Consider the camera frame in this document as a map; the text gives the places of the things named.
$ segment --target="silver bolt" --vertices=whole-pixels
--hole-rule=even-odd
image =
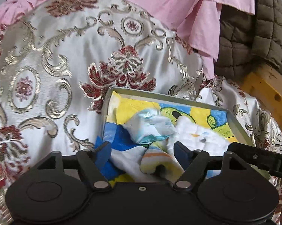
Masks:
[[[179,188],[186,189],[186,188],[189,188],[191,186],[191,184],[188,181],[181,180],[181,181],[178,181],[176,183],[176,186],[179,187]]]
[[[139,187],[139,190],[140,190],[140,191],[145,191],[146,188],[142,186],[142,187]]]
[[[97,181],[93,185],[97,189],[105,189],[108,187],[108,183],[106,181]]]

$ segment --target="quilted fabric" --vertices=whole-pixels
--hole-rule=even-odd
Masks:
[[[216,74],[241,80],[257,65],[268,63],[282,75],[282,2],[255,0],[255,4],[254,16],[222,7]]]

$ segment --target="black circular plate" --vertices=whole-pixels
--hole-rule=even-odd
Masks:
[[[244,178],[238,172],[230,173],[229,177],[220,174],[205,180],[197,196],[214,216],[237,223],[269,218],[279,201],[275,187],[262,176]]]
[[[68,218],[86,199],[87,189],[81,181],[52,170],[25,175],[5,195],[13,218],[38,223]]]

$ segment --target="white brocade fabric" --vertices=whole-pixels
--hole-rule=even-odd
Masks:
[[[257,147],[282,153],[270,113],[234,83],[205,80],[202,58],[141,7],[48,1],[0,36],[0,224],[12,221],[6,189],[27,168],[54,150],[93,147],[110,86],[230,109]],[[282,179],[272,183],[280,192]]]

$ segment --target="black mount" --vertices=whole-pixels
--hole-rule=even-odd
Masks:
[[[175,184],[116,183],[96,166],[105,142],[75,156],[54,151],[6,192],[7,207],[20,224],[274,224],[278,192],[249,164],[282,177],[282,155],[239,143],[223,157],[190,151],[180,142],[174,154],[185,172]],[[64,174],[76,169],[80,180]],[[207,170],[221,174],[205,180]]]

